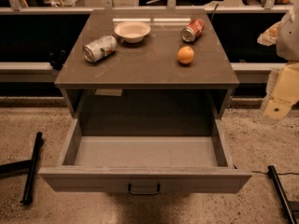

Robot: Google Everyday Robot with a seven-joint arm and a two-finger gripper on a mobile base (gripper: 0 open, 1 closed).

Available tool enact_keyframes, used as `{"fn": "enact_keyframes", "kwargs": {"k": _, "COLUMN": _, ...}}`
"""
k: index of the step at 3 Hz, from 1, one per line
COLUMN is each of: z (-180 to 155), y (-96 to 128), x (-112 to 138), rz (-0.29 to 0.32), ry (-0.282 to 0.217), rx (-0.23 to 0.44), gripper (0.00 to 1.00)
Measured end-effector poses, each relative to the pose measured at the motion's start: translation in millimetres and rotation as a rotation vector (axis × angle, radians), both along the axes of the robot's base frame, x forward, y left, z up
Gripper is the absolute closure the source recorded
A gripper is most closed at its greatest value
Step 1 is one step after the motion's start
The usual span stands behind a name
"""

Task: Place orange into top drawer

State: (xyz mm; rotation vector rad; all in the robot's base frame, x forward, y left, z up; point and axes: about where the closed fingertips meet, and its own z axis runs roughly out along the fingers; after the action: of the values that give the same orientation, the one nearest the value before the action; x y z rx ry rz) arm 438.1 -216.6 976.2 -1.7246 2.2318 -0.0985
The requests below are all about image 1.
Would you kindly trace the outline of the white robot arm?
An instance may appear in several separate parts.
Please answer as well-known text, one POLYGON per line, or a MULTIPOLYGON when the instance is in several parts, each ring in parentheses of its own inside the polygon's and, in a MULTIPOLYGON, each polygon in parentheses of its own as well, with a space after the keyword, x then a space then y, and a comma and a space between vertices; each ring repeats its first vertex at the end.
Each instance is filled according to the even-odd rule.
POLYGON ((281 19, 257 39, 264 46, 276 46, 277 55, 287 61, 274 68, 267 80, 261 110, 268 119, 285 118, 299 102, 299 6, 294 5, 281 19))

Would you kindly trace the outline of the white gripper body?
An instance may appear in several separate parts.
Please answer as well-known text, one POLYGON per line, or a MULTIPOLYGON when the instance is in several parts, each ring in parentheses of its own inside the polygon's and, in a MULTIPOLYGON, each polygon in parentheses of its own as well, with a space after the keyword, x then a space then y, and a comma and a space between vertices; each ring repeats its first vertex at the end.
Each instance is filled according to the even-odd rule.
POLYGON ((282 99, 280 97, 273 97, 273 91, 278 84, 278 78, 282 72, 281 68, 273 68, 270 72, 266 84, 266 96, 263 98, 263 109, 266 109, 270 105, 271 100, 281 102, 282 99))

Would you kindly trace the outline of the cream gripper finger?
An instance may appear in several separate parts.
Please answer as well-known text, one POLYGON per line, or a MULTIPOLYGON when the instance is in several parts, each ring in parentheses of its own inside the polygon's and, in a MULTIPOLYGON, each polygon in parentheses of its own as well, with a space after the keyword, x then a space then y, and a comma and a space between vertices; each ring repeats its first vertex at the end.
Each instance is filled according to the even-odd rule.
POLYGON ((280 97, 281 102, 271 100, 263 113, 270 119, 283 119, 299 102, 299 63, 288 62, 282 69, 273 97, 280 97))
POLYGON ((266 29, 262 34, 259 35, 257 42, 264 46, 275 45, 277 43, 279 25, 280 22, 278 21, 266 29))

